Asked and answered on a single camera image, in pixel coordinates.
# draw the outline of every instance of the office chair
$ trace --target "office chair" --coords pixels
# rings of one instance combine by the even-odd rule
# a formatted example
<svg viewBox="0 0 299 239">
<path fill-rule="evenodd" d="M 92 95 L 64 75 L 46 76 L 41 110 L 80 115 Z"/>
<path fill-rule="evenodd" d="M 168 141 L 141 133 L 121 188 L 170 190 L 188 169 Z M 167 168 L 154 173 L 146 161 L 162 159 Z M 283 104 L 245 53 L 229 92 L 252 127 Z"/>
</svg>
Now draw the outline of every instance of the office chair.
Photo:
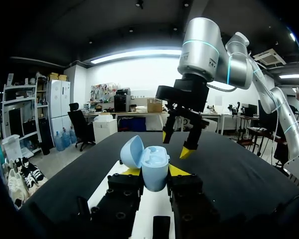
<svg viewBox="0 0 299 239">
<path fill-rule="evenodd" d="M 85 121 L 82 111 L 78 111 L 78 103 L 71 103 L 69 106 L 70 112 L 68 112 L 68 115 L 73 124 L 75 135 L 78 138 L 78 142 L 76 142 L 75 147 L 77 148 L 78 143 L 82 143 L 80 148 L 80 151 L 82 152 L 84 145 L 89 143 L 95 145 L 93 124 L 88 124 Z"/>
</svg>

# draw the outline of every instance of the white cabinet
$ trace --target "white cabinet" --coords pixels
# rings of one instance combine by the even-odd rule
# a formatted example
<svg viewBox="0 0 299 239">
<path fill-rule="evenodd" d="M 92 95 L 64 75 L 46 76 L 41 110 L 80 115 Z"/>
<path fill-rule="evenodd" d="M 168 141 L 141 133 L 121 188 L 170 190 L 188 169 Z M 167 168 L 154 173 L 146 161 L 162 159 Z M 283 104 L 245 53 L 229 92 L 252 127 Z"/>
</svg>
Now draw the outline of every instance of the white cabinet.
<svg viewBox="0 0 299 239">
<path fill-rule="evenodd" d="M 65 128 L 65 130 L 67 132 L 69 132 L 70 129 L 71 129 L 71 125 L 72 125 L 70 117 L 69 116 L 62 116 L 62 123 L 63 123 L 63 127 Z"/>
<path fill-rule="evenodd" d="M 118 131 L 117 120 L 113 119 L 111 121 L 95 121 L 93 122 L 93 131 L 95 143 L 99 143 L 103 139 Z"/>
<path fill-rule="evenodd" d="M 62 81 L 61 89 L 61 115 L 67 116 L 70 111 L 70 82 Z"/>
<path fill-rule="evenodd" d="M 51 118 L 60 117 L 61 114 L 61 89 L 62 89 L 62 82 L 52 80 L 51 87 L 50 87 L 50 109 L 51 109 Z"/>
<path fill-rule="evenodd" d="M 59 132 L 59 134 L 63 132 L 62 117 L 52 118 L 51 123 L 52 123 L 53 136 L 56 136 L 57 131 Z"/>
</svg>

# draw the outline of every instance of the white refrigerator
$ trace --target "white refrigerator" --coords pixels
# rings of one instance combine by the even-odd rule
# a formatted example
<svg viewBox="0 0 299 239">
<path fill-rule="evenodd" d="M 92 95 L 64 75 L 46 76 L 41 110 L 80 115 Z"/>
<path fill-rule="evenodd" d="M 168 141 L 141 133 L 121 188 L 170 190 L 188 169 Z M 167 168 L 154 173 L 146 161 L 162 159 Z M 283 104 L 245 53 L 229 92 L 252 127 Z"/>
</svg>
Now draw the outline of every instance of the white refrigerator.
<svg viewBox="0 0 299 239">
<path fill-rule="evenodd" d="M 52 80 L 49 83 L 48 102 L 51 116 L 53 136 L 58 131 L 62 134 L 63 128 L 69 131 L 71 120 L 68 115 L 70 111 L 70 82 Z"/>
</svg>

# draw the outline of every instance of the air conditioner unit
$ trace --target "air conditioner unit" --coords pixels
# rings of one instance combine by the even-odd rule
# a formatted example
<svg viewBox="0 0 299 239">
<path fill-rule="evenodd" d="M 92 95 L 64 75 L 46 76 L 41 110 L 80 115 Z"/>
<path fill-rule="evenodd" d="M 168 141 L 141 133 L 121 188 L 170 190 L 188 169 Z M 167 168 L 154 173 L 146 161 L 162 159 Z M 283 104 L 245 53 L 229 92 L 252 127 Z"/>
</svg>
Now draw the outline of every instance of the air conditioner unit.
<svg viewBox="0 0 299 239">
<path fill-rule="evenodd" d="M 255 61 L 260 61 L 266 66 L 275 65 L 279 63 L 286 65 L 286 62 L 280 55 L 278 55 L 278 53 L 274 49 L 270 49 L 268 51 L 264 51 L 262 53 L 254 55 L 253 58 L 255 59 Z"/>
</svg>

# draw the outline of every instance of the yellow pad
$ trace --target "yellow pad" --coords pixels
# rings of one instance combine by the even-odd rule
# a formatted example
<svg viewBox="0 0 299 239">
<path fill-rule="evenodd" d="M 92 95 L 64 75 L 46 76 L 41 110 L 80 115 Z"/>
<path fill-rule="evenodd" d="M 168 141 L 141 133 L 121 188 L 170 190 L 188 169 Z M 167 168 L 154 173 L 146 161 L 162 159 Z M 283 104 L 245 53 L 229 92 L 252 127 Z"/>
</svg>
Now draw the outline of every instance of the yellow pad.
<svg viewBox="0 0 299 239">
<path fill-rule="evenodd" d="M 194 152 L 195 150 L 193 150 L 193 149 L 188 149 L 188 148 L 185 148 L 184 146 L 183 146 L 183 150 L 181 151 L 181 153 L 180 153 L 180 159 L 185 159 L 185 158 L 187 158 L 192 152 Z"/>
<path fill-rule="evenodd" d="M 139 176 L 140 175 L 140 172 L 141 172 L 141 169 L 140 168 L 129 168 L 127 171 L 121 173 L 122 175 L 129 175 L 129 174 L 132 174 L 132 175 L 135 175 L 135 176 Z"/>
<path fill-rule="evenodd" d="M 163 142 L 165 140 L 165 137 L 166 137 L 166 133 L 165 133 L 165 131 L 163 131 Z"/>
<path fill-rule="evenodd" d="M 185 172 L 185 171 L 183 171 L 183 170 L 181 170 L 181 169 L 179 169 L 179 168 L 177 168 L 177 167 L 175 167 L 171 164 L 169 165 L 169 171 L 170 171 L 171 176 L 190 175 L 190 173 L 187 173 L 187 172 Z"/>
</svg>

